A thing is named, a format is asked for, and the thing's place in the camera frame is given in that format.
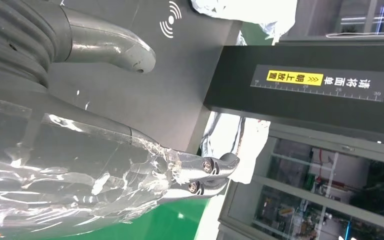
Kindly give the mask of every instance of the screw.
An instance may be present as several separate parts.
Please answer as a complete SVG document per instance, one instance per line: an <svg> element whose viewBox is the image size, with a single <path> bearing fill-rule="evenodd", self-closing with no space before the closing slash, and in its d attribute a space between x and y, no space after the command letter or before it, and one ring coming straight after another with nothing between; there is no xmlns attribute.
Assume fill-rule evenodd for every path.
<svg viewBox="0 0 384 240"><path fill-rule="evenodd" d="M213 170L213 168L211 167L211 163L208 160L204 160L202 166L204 168L204 171L208 174L211 173L211 171Z"/></svg>
<svg viewBox="0 0 384 240"><path fill-rule="evenodd" d="M196 181L189 184L189 192L194 194L197 192L197 190L198 190L198 185Z"/></svg>

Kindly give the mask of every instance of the white icon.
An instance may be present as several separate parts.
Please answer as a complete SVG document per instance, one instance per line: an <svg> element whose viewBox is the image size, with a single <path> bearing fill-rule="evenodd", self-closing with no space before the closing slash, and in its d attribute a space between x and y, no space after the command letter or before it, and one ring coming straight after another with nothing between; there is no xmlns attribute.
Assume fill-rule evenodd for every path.
<svg viewBox="0 0 384 240"><path fill-rule="evenodd" d="M345 84L345 77L337 77L335 79L335 86L344 86Z"/></svg>
<svg viewBox="0 0 384 240"><path fill-rule="evenodd" d="M367 79L360 80L360 82L358 83L358 87L363 89L370 88L370 80L367 80Z"/></svg>
<svg viewBox="0 0 384 240"><path fill-rule="evenodd" d="M168 21L160 21L159 27L161 28L162 33L169 39L173 38L173 28L172 25L175 23L175 20L182 18L182 13L180 12L179 6L173 2L169 1L168 6L172 15L168 17Z"/></svg>
<svg viewBox="0 0 384 240"><path fill-rule="evenodd" d="M346 85L348 87L354 87L354 88L357 87L357 83L359 82L356 78L354 79L350 78L350 79L347 79L346 81L347 81Z"/></svg>
<svg viewBox="0 0 384 240"><path fill-rule="evenodd" d="M334 78L330 77L330 76L327 76L326 79L324 80L324 84L325 85L332 85L332 84L334 84Z"/></svg>

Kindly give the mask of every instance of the metal frame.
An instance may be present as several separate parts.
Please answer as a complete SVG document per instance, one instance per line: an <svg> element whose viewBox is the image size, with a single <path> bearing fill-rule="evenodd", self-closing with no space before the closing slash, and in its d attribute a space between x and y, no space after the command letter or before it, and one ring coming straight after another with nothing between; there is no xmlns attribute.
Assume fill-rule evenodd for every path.
<svg viewBox="0 0 384 240"><path fill-rule="evenodd" d="M315 147L325 148L332 151L341 153L352 154L353 156L373 159L376 161L384 162L384 144L371 142L363 139L356 139L352 137L346 137L321 131L315 131L305 128L299 128L294 126L282 125L278 123L271 123L269 131L269 140L274 138L287 139L295 142L309 144ZM261 154L269 155L273 152L273 149L267 149L267 147L273 148L273 144L267 144L264 147ZM329 208L342 213L345 213L351 217L361 219L365 222L380 226L384 228L384 216L372 213L361 208L351 206L339 201L329 199L325 196L311 193L307 190L303 190L297 187L293 187L276 180L259 176L254 173L252 181L263 186L268 186L282 192L294 195L296 197L311 201L313 203L322 205L324 209ZM232 230L247 236L251 239L264 239L275 240L276 238L263 233L252 226L248 226L233 217L229 216L230 205L233 201L238 183L232 182L227 191L226 199L224 201L219 221L229 226Z"/></svg>
<svg viewBox="0 0 384 240"><path fill-rule="evenodd" d="M351 206L339 201L332 200L330 198L320 196L311 192L308 192L303 189L299 189L293 186L289 186L287 184L278 182L276 180L272 180L270 178L262 177L262 176L253 176L252 180L262 184L264 186L268 186L270 188L274 188L280 190L282 192L294 195L296 197L308 200L312 203L319 204L322 206L326 206L329 209L336 210L338 212L347 214L351 217L358 218L365 222L380 226L384 228L384 216L378 215L376 213L372 213L367 210L363 210L361 208Z"/></svg>
<svg viewBox="0 0 384 240"><path fill-rule="evenodd" d="M218 236L217 236L217 240L223 240L223 235L224 234L228 234L229 236L232 236L234 237L235 239L240 239L240 240L252 240L251 238L243 235L243 234L240 234L238 231L235 231L233 229L231 229L230 227L224 225L224 224L220 224L218 226Z"/></svg>
<svg viewBox="0 0 384 240"><path fill-rule="evenodd" d="M288 36L287 34L280 37L276 45L299 45L299 46L337 46L337 45L384 45L384 35L376 33L370 34L372 24L375 19L376 7L378 0L370 0L367 16L364 22L363 34L347 35L342 37L327 36Z"/></svg>
<svg viewBox="0 0 384 240"><path fill-rule="evenodd" d="M326 170L326 171L331 171L332 170L329 167L320 166L320 164L306 162L306 161L299 160L299 159L296 159L296 158L293 158L293 157L283 156L283 155L280 155L280 154L277 154L277 153L272 153L271 155L274 156L274 157L278 157L278 158L281 158L281 159L286 159L286 160L289 160L289 161L292 161L292 162L295 162L295 163L299 163L299 164L302 164L302 165L318 167L318 168L321 168L321 169Z"/></svg>

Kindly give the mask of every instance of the robotic arm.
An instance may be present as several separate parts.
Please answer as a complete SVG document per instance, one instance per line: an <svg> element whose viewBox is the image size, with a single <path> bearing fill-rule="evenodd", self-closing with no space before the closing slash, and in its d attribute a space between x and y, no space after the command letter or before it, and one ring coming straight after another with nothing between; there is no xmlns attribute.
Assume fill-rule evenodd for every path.
<svg viewBox="0 0 384 240"><path fill-rule="evenodd" d="M226 186L235 155L163 147L47 92L52 62L148 73L155 61L134 33L102 19L42 0L0 0L0 237L86 233Z"/></svg>

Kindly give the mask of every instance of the gray panel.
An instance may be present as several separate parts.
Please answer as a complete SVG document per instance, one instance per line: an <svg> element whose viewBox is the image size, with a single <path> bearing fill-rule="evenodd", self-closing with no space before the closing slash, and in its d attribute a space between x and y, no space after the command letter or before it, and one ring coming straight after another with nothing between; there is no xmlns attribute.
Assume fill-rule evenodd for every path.
<svg viewBox="0 0 384 240"><path fill-rule="evenodd" d="M68 8L137 34L154 49L157 62L146 75L104 63L53 64L50 93L136 128L164 146L186 150L232 21L197 14L189 0L175 2L182 19L174 21L170 39L159 24L170 15L168 1L65 0Z"/></svg>

